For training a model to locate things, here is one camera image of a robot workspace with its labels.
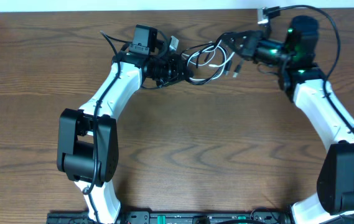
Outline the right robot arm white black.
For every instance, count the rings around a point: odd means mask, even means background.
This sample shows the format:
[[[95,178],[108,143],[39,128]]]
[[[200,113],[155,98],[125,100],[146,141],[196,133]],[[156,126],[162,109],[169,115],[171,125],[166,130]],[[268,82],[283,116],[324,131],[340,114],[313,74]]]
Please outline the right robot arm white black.
[[[354,223],[354,119],[314,62],[319,24],[291,20],[284,42],[262,30],[230,32],[221,41],[245,61],[277,67],[279,87],[307,116],[327,151],[316,192],[294,203],[283,223]]]

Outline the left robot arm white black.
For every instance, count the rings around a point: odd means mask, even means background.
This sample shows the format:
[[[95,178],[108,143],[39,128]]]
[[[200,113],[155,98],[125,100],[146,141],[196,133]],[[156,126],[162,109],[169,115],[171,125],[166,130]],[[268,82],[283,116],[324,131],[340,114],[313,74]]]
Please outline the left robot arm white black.
[[[65,109],[59,118],[57,169],[84,195],[88,218],[116,223],[121,202],[113,176],[119,159],[117,120],[145,79],[163,88],[185,80],[191,72],[177,54],[176,37],[137,25],[131,41],[115,50],[111,70],[97,92],[79,109]]]

